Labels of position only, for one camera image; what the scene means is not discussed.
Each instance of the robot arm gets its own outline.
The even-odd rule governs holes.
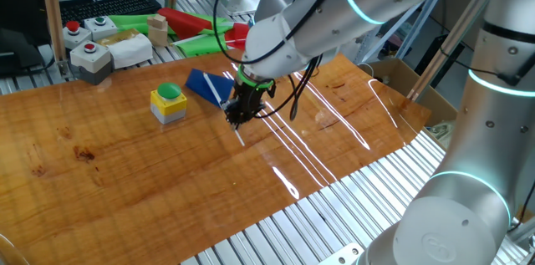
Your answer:
[[[239,126],[262,109],[262,93],[269,89],[267,80],[303,70],[312,58],[321,54],[325,54],[323,63],[327,63],[330,59],[326,52],[333,57],[341,44],[424,0],[324,0],[312,9],[316,1],[296,0],[283,9],[279,3],[276,5],[279,8],[273,7],[273,15],[263,15],[265,18],[251,28],[243,56],[245,61],[259,59],[273,47],[284,44],[262,61],[241,65],[235,96],[225,105],[229,123]],[[261,0],[259,8],[269,9],[265,2]],[[313,13],[303,21],[309,11]]]
[[[247,36],[227,119],[252,118],[266,80],[358,37],[423,0],[325,0],[290,39],[315,0],[297,0],[258,22]],[[445,159],[403,218],[383,232],[358,265],[487,265],[511,224],[516,181],[535,144],[535,0],[491,0]]]

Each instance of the keyboard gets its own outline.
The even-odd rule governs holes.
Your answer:
[[[77,21],[81,26],[84,19],[104,15],[135,15],[156,13],[161,5],[156,0],[70,0],[59,3],[61,23]]]

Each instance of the blue object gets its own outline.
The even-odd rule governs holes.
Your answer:
[[[193,90],[196,94],[200,95],[206,101],[217,106],[217,108],[221,108],[221,106],[217,103],[217,99],[212,93],[210,86],[208,86],[208,83],[206,82],[202,74],[202,71],[198,69],[192,69],[190,76],[187,78],[186,87],[188,89]],[[214,84],[214,87],[216,88],[216,91],[221,97],[221,99],[223,101],[227,100],[228,97],[231,95],[234,81],[222,76],[217,76],[209,73],[207,74],[212,84]]]

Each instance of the computer monitor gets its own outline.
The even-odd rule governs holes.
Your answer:
[[[44,0],[0,0],[0,28],[24,34],[35,46],[50,43]]]

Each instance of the teal light ring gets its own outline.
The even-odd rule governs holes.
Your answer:
[[[492,84],[488,81],[485,81],[481,78],[479,78],[476,73],[474,73],[472,70],[468,71],[468,74],[474,81],[476,81],[478,84],[481,84],[485,86],[486,88],[495,90],[497,92],[503,93],[503,94],[510,94],[510,95],[516,95],[518,97],[526,97],[526,98],[535,98],[535,92],[532,91],[524,91],[524,90],[517,90],[517,89],[507,89],[502,86],[498,86],[495,84]]]
[[[498,192],[496,190],[496,188],[494,186],[492,186],[491,184],[489,184],[488,182],[484,181],[483,179],[477,177],[477,176],[474,176],[472,174],[468,174],[468,173],[465,173],[465,172],[459,172],[459,171],[446,171],[446,172],[441,172],[439,174],[436,174],[436,175],[433,175],[429,180],[435,178],[435,177],[438,177],[438,176],[443,176],[443,175],[448,175],[448,174],[455,174],[455,175],[460,175],[460,176],[466,176],[466,177],[470,177],[471,179],[474,179],[476,181],[479,181],[481,182],[483,185],[487,186],[489,189],[491,189],[494,193],[496,193],[496,195],[498,195],[498,197],[500,197],[500,200],[502,200],[503,202],[503,205],[505,206],[505,209],[507,210],[507,215],[509,216],[509,224],[511,224],[511,221],[512,221],[512,218],[511,218],[511,211],[509,211],[509,206],[507,205],[507,202],[505,201],[505,198],[503,198],[502,194],[500,194],[500,192]]]
[[[357,3],[354,2],[354,0],[348,0],[348,4],[366,22],[372,23],[372,24],[383,24],[383,23],[386,23],[386,22],[376,21],[376,20],[370,18],[369,16],[367,16],[366,14],[364,14],[362,12],[362,10],[360,10],[359,6],[357,6]]]

